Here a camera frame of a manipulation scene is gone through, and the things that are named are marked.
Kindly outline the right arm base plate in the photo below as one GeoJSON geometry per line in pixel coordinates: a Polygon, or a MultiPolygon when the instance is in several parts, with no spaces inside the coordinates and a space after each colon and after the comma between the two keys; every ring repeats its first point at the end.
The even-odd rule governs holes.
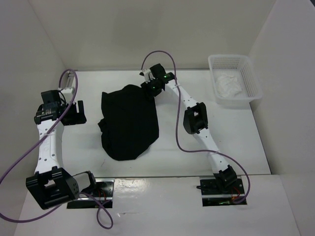
{"type": "Polygon", "coordinates": [[[246,205],[247,200],[241,203],[235,203],[245,195],[243,182],[240,178],[226,190],[219,190],[216,179],[214,177],[200,178],[200,183],[196,187],[201,191],[201,199],[204,207],[219,207],[219,206],[236,206],[246,205]]]}

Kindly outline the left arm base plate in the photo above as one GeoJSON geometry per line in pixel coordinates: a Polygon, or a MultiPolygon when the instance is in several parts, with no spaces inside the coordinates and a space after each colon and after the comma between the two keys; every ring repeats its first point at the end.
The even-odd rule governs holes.
{"type": "MultiPolygon", "coordinates": [[[[112,208],[114,194],[113,178],[96,178],[96,189],[90,192],[105,208],[112,208]]],[[[85,195],[81,195],[78,200],[70,202],[66,206],[67,209],[94,209],[98,208],[98,204],[85,195]]]]}

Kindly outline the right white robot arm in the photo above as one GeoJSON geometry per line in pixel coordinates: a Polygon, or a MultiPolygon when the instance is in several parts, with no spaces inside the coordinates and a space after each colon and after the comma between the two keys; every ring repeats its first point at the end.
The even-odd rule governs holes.
{"type": "Polygon", "coordinates": [[[230,192],[237,181],[237,175],[226,157],[219,154],[218,146],[208,127],[206,105],[193,99],[176,81],[175,75],[172,72],[167,73],[161,64],[156,64],[149,69],[141,69],[140,75],[145,79],[141,87],[148,98],[153,99],[165,91],[179,100],[179,105],[185,109],[183,127],[207,153],[216,181],[216,189],[223,194],[230,192]]]}

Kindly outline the black tank top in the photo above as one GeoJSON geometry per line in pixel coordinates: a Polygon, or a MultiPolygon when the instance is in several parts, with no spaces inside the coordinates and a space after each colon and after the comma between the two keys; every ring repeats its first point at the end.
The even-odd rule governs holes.
{"type": "Polygon", "coordinates": [[[101,112],[101,144],[116,161],[135,160],[159,138],[155,101],[136,85],[103,92],[101,112]]]}

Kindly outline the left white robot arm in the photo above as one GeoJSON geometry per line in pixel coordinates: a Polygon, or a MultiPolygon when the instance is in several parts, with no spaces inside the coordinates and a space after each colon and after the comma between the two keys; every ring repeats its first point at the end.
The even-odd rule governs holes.
{"type": "Polygon", "coordinates": [[[34,116],[39,137],[38,162],[26,187],[42,209],[78,199],[77,180],[63,167],[62,136],[65,126],[86,123],[83,101],[73,101],[74,87],[41,93],[43,103],[34,116]]]}

